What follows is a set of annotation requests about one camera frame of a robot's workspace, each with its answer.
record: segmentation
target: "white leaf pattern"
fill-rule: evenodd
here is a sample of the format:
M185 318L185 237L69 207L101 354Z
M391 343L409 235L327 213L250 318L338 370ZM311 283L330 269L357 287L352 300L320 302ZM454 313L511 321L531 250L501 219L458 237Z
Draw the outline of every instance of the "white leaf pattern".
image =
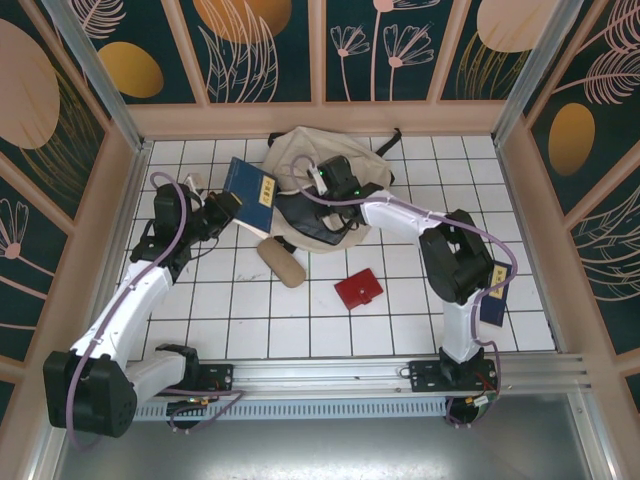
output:
M126 16L123 0L69 0L89 38L106 40Z

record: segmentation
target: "black cable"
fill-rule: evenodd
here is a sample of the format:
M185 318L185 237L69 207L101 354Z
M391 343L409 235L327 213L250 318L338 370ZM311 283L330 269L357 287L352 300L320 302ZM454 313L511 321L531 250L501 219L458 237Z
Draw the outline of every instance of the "black cable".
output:
M211 247L209 250L207 250L204 253L200 253L200 254L196 255L195 257L191 257L191 260L197 260L198 258L202 258L205 255L210 254L213 251L213 249L218 246L218 243L220 243L220 237L216 238L216 244L213 247Z

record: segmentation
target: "dark green panel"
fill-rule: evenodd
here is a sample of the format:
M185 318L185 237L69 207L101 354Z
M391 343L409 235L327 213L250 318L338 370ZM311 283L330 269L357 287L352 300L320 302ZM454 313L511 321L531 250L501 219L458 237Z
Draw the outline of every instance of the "dark green panel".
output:
M564 37L564 40L562 41L562 45L560 45L560 48L558 48L558 51L556 52L555 57L551 61L551 64L547 67L547 70L545 71L544 75L540 79L540 82L538 83L538 86L536 87L536 89L534 90L533 94L529 98L529 101L525 105L525 107L524 107L524 115L525 116L529 115L529 112L533 108L533 105L538 100L538 97L540 96L540 93L542 92L542 89L547 84L547 80L549 80L549 77L551 76L551 74L554 72L554 70L558 66L558 62L560 62L560 59L564 55L564 52L567 50L567 47L571 43L571 40L573 40L573 37L576 34L576 30L578 30L578 28L580 28L580 25L582 24L582 21L584 20L584 17L587 15L587 12L591 8L591 5L593 5L593 0L584 0L583 1L582 6L580 7L580 12L578 12L578 16L576 17L576 20L573 22L573 25L571 26L571 29L569 30L569 33L567 33L567 36Z
M451 5L396 1L392 11L378 13L370 0L327 0L326 100L370 101L374 55L376 100L426 100ZM349 55L341 57L339 49ZM402 66L392 68L393 59Z
M0 4L2 20L18 27L42 48L55 70L61 101L58 122L47 143L38 149L26 149L0 137L0 152L74 218L98 156L104 130L17 3ZM18 67L0 65L0 68L21 75ZM3 111L0 114L11 115L11 112Z
M471 2L442 100L505 100L529 57L530 50L495 52L482 43L477 27L482 1Z
M612 21L610 15L614 5L616 2L610 2L600 15L589 32L583 49L572 60L531 128L556 196L565 213L571 211L640 140L637 124L638 111L640 111L638 87L638 62L640 61L638 47L640 45L635 41L634 48L619 54L616 54L609 45L610 37L603 32L612 30L609 25ZM614 29L617 32L618 40L616 41L620 41L619 35L633 39L632 24L623 20L618 22L618 25L619 28ZM612 65L594 74L607 80L599 83L589 81L588 79L592 78L589 77L589 71L594 64L598 68L599 63L596 62L600 62L599 59L612 58L612 55L620 56L619 66ZM622 90L625 90L626 96L616 93ZM567 174L570 172L560 174L559 170L562 170L558 169L557 165L562 163L562 158L566 155L561 156L556 152L555 158L552 158L549 151L549 138L558 114L561 111L566 113L569 108L579 108L583 113L580 118L575 119L572 128L565 127L562 130L556 128L556 138L565 139L568 145L581 145L588 142L584 129L580 128L585 121L595 124L595 138L581 167L572 174Z
M15 385L13 383L0 380L0 425L2 425L4 414L7 413L7 408L9 408L9 401L14 388Z
M0 223L0 324L23 327L0 325L0 355L23 361L67 235L2 178Z
M640 168L571 233L613 348L640 348Z
M173 40L169 22L160 0L123 0L119 11L111 18L118 18L115 31L104 35L105 39L91 38L96 50L114 42L126 42L147 52L162 71L162 90L149 98L136 98L122 94L128 104L194 103L193 92L182 65L178 47ZM144 75L145 72L131 72Z
M640 373L629 375L627 377L627 386L631 392L633 403L636 404L636 409L638 410L638 413L640 413Z
M284 29L273 36L271 49L265 47L266 42L256 42L255 48L247 49L244 44L232 44L222 36L216 35L198 14L193 0L180 0L203 82L211 87L208 93L212 103L311 101L307 0L290 1L291 17ZM273 2L273 8L282 9L286 4L286 1ZM234 0L227 5L234 8L241 3ZM218 15L229 18L224 11L218 11ZM224 65L224 68L210 72L213 63L210 60L208 44L215 44L215 50L212 51L216 51L219 56L213 55L213 58L219 58L219 64Z

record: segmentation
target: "orange circle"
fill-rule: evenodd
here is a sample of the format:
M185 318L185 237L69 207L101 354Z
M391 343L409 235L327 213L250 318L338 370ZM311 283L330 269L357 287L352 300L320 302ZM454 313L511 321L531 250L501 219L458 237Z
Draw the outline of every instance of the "orange circle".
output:
M260 18L274 37L291 18L291 0L193 0L193 5L213 33L233 43L256 43L262 39L260 33L253 33L256 25L260 28Z

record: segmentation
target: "red wallet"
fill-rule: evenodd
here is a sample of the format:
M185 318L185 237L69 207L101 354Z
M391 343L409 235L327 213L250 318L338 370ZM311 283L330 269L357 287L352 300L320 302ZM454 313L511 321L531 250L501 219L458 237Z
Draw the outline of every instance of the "red wallet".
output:
M382 293L382 286L370 268L336 283L335 287L349 310L353 310L358 305L371 303L374 297Z

